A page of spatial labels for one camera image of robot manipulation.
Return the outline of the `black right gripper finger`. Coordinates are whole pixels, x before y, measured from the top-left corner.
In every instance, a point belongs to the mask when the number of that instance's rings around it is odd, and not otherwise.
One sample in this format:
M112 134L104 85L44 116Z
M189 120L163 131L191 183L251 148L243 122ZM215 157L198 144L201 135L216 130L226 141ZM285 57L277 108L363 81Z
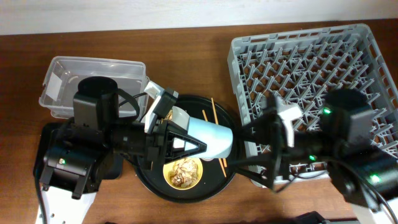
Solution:
M269 154L231 161L231 170L247 177L258 187L274 188L274 160Z
M272 116L261 116L240 128L233 130L233 137L238 140L270 145L272 143Z

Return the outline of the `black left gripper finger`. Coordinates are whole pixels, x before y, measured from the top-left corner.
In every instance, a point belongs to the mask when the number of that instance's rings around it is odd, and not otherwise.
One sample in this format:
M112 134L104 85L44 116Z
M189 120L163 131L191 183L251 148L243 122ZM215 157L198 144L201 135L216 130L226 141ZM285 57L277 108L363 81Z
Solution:
M193 149L185 150L184 148L174 149L172 146L167 146L165 148L165 156L162 159L164 164L168 164L173 161L177 161L179 159L183 159L185 157L195 156L197 154L206 152L207 145L199 144L198 146L194 145Z
M174 122L163 120L161 127L165 130L165 140L170 148L207 148L207 144L190 136L188 131Z

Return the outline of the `light blue plastic cup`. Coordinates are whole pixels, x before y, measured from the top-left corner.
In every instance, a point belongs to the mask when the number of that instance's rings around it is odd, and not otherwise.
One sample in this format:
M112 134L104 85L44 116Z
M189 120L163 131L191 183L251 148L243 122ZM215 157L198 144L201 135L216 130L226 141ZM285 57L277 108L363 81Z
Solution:
M219 157L227 158L229 156L233 145L233 133L231 129L215 123L206 122L202 119L190 117L187 131L190 136L207 144L206 152L190 157L210 159L212 157L210 151L210 144L212 142L216 146L216 152L218 152L214 159L218 159Z

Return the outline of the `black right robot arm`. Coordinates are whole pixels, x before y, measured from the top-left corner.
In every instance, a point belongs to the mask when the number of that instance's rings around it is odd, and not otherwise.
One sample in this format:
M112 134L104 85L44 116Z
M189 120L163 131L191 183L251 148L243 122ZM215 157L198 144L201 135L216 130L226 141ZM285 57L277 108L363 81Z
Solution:
M294 162L326 162L333 186L348 202L360 223L397 223L397 158L372 145L373 110L357 90L326 94L320 130L296 132L302 117L295 103L269 96L260 116L233 131L234 138L270 146L270 152L229 162L233 172L270 190L281 175L291 184Z

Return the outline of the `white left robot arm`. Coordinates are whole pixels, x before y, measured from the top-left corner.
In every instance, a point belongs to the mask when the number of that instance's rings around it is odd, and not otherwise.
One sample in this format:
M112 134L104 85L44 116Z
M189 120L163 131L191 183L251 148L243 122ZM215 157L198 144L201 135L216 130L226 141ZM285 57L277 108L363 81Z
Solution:
M178 100L178 93L160 90L157 104L148 111L145 122L138 116L119 117L118 98L139 111L137 100L118 88L108 77L89 77L78 84L73 98L74 117L61 124L51 136L46 151L39 151L35 170L40 211L43 222L47 193L60 190L74 201L95 197L102 180L113 166L115 155L126 160L138 156L144 168L165 164L205 152L207 145L188 135L188 121L167 121L168 112Z

